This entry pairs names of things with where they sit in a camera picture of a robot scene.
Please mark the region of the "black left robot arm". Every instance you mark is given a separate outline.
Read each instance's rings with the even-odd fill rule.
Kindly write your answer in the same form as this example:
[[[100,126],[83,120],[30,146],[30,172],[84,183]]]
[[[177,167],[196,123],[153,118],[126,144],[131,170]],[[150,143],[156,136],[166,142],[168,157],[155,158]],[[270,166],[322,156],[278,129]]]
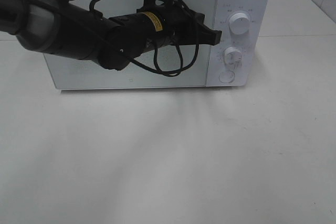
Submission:
[[[109,70],[129,64],[163,76],[191,67],[180,57],[177,69],[163,70],[158,50],[206,43],[204,15],[183,0],[144,0],[133,14],[104,17],[91,0],[88,9],[74,0],[1,0],[1,31],[27,50],[83,61]]]

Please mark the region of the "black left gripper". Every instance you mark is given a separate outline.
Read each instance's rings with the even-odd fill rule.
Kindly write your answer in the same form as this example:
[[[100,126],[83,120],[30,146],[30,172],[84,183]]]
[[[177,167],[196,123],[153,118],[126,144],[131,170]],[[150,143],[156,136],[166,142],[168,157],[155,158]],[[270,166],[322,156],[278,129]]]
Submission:
[[[211,30],[205,26],[205,15],[191,10],[190,15],[177,5],[170,9],[155,8],[152,12],[160,19],[163,30],[157,32],[155,40],[159,48],[174,45],[218,45],[221,41],[222,31]]]

